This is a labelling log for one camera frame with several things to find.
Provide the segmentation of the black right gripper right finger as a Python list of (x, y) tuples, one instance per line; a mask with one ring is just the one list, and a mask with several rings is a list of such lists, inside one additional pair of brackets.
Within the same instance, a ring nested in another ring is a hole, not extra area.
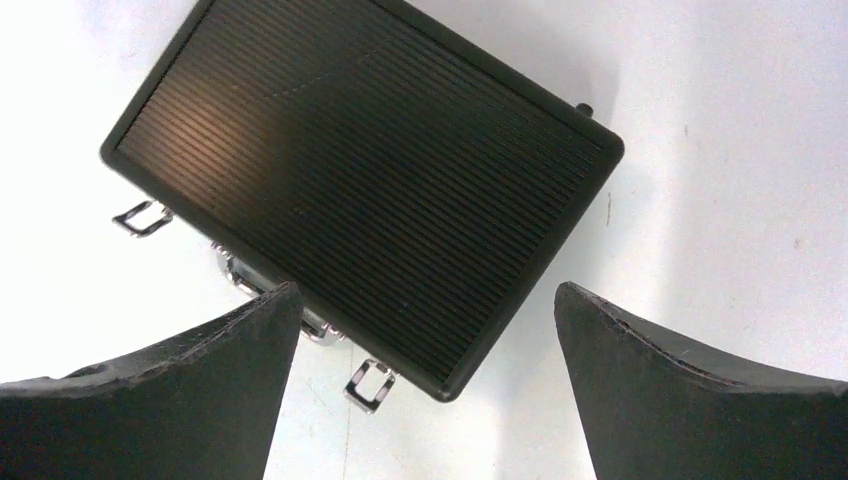
[(843, 479), (847, 385), (758, 363), (572, 282), (557, 334), (600, 479)]

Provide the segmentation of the black poker set case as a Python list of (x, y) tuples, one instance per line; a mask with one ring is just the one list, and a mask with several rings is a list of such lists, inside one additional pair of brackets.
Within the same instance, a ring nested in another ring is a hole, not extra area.
[(450, 402), (624, 151), (407, 2), (201, 1), (100, 155)]

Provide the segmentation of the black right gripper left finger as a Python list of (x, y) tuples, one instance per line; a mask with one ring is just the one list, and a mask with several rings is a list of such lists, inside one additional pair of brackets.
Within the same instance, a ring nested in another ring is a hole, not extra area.
[(260, 479), (300, 335), (284, 283), (135, 352), (1, 387), (5, 479)]

